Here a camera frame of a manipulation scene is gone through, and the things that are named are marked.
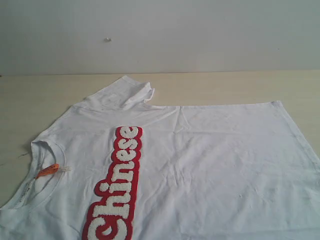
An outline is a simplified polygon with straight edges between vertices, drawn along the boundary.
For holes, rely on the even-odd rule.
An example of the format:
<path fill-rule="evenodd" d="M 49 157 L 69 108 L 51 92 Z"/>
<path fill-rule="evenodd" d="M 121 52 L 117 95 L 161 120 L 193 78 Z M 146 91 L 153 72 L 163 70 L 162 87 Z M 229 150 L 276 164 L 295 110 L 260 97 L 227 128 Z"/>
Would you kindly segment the white t-shirt red lettering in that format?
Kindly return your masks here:
<path fill-rule="evenodd" d="M 281 102 L 148 105 L 154 91 L 124 76 L 33 140 L 1 239 L 319 239 L 320 160 Z"/>

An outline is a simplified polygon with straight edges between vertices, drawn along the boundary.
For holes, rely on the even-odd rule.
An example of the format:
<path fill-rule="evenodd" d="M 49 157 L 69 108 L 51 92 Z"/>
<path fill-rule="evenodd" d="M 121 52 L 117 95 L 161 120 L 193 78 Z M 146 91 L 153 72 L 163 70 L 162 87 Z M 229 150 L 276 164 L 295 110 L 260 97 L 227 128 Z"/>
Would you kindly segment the orange neck tag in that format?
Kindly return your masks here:
<path fill-rule="evenodd" d="M 36 175 L 35 179 L 38 179 L 40 177 L 44 177 L 44 176 L 47 176 L 47 175 L 55 174 L 59 170 L 59 167 L 60 167 L 60 165 L 57 164 L 57 163 L 52 164 L 52 165 L 40 170 L 38 172 L 38 174 Z"/>

